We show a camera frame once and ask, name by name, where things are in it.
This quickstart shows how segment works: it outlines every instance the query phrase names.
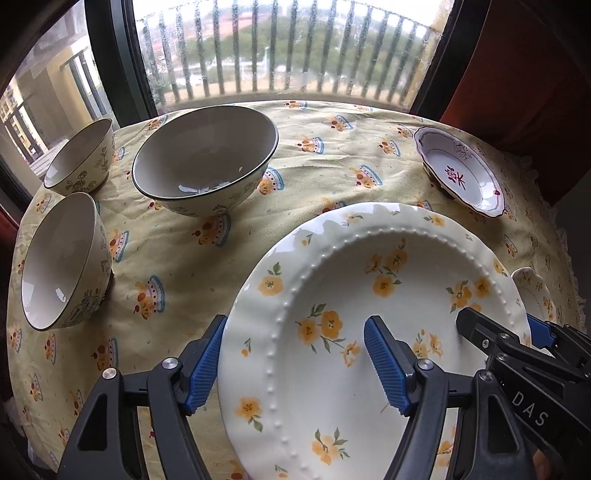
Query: glass pane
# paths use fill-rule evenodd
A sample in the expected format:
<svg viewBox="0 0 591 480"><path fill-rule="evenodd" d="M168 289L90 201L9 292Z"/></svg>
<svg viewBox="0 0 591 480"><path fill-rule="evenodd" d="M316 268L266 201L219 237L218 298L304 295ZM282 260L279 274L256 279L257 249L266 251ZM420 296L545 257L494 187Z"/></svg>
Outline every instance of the glass pane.
<svg viewBox="0 0 591 480"><path fill-rule="evenodd" d="M133 5L159 113L277 93L408 111L453 0Z"/></svg>
<svg viewBox="0 0 591 480"><path fill-rule="evenodd" d="M60 148L103 117L119 128L95 66L80 0L27 54L0 98L0 119L15 149L43 179Z"/></svg>

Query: metal screw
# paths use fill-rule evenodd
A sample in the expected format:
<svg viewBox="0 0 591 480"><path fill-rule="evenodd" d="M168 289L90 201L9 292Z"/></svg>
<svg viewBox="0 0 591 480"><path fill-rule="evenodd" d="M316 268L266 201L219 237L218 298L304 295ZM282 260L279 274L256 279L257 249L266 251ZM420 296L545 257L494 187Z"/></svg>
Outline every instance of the metal screw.
<svg viewBox="0 0 591 480"><path fill-rule="evenodd" d="M165 358L164 360L162 360L162 366L166 370L172 370L173 368L176 368L177 365L178 365L178 360L173 356L169 356L168 358Z"/></svg>
<svg viewBox="0 0 591 480"><path fill-rule="evenodd" d="M103 371L103 378L105 380L109 380L113 378L115 375L117 375L117 370L115 370L114 368L108 368L107 370Z"/></svg>
<svg viewBox="0 0 591 480"><path fill-rule="evenodd" d="M417 362L417 365L421 370L431 370L433 368L433 362L431 362L428 358L421 358Z"/></svg>
<svg viewBox="0 0 591 480"><path fill-rule="evenodd" d="M478 373L478 376L487 382L494 378L494 376L488 370L483 370L482 372Z"/></svg>

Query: plate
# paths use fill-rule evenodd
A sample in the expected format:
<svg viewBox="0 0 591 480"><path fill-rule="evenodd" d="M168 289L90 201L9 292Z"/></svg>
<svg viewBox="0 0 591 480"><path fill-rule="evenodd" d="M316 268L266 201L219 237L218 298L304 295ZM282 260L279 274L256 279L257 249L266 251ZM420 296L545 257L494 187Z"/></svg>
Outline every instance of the plate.
<svg viewBox="0 0 591 480"><path fill-rule="evenodd" d="M483 215L494 218L503 214L501 185L477 152L433 127L419 128L414 140L426 167L455 198Z"/></svg>
<svg viewBox="0 0 591 480"><path fill-rule="evenodd" d="M531 267L518 268L511 274L519 296L530 315L556 323L556 307L542 277Z"/></svg>
<svg viewBox="0 0 591 480"><path fill-rule="evenodd" d="M302 224L255 267L223 334L220 407L241 463L257 480L383 478L406 419L388 406L365 320L381 315L417 356L473 375L486 357L456 333L458 310L522 337L518 298L478 237L420 207L358 203ZM455 415L433 478L445 477Z"/></svg>

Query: sky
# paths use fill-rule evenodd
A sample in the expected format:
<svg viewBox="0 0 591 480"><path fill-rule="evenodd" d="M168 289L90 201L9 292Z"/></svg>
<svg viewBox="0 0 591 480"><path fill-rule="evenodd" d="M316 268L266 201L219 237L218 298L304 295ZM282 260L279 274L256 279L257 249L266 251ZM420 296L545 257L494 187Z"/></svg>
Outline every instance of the sky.
<svg viewBox="0 0 591 480"><path fill-rule="evenodd" d="M298 2L299 8L306 8L312 5L313 0L300 0ZM231 7L233 0L218 0L219 8ZM259 5L271 5L272 0L259 0ZM332 0L318 0L319 9L330 9ZM453 3L453 0L365 0L364 3L372 5L373 7L387 9L391 12L400 14L404 17L408 17L415 22L430 25L437 15L437 10L440 4L449 4L449 8ZM174 11L166 12L169 8L174 8L177 5L184 5L182 12L192 12L193 5L195 2L187 2L184 0L133 0L134 14L136 20L142 17L159 13L161 10L165 11L165 16L174 16ZM200 2L200 10L202 15L207 15L212 10L212 0L202 0ZM252 0L238 0L238 5L250 6ZM279 0L280 9L287 11L291 5L291 0ZM345 0L339 0L337 3L337 12L346 14L350 8L350 2ZM355 6L356 15L365 15L367 13L366 5ZM383 12L374 10L372 13L373 20L380 21L384 17Z"/></svg>

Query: tablecloth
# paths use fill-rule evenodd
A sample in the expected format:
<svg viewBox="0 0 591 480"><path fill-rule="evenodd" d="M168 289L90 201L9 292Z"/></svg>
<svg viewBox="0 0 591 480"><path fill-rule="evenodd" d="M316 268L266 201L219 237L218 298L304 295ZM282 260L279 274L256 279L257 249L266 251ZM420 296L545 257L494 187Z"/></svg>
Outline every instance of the tablecloth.
<svg viewBox="0 0 591 480"><path fill-rule="evenodd" d="M108 181L92 193L111 242L115 284L100 310L80 325L37 332L27 324L21 303L25 255L61 196L41 187L27 209L9 290L9 366L24 429L52 468L57 470L69 432L105 368L145 371L178 355L215 314L229 313L251 270L280 238L343 205L402 202L451 217L479 236L509 272L533 267L547 282L558 323L577 325L567 253L535 183L516 158L465 132L404 113L296 100L246 105L275 121L280 143L258 188L236 209L214 218L170 212L140 194L131 179L142 143L187 111L116 132ZM427 178L413 139L425 125L449 131L480 152L502 184L502 217L472 212ZM158 291L155 306L146 303L150 288ZM140 408L139 420L151 478L163 478L147 408ZM216 388L189 424L214 480L247 478L226 436Z"/></svg>

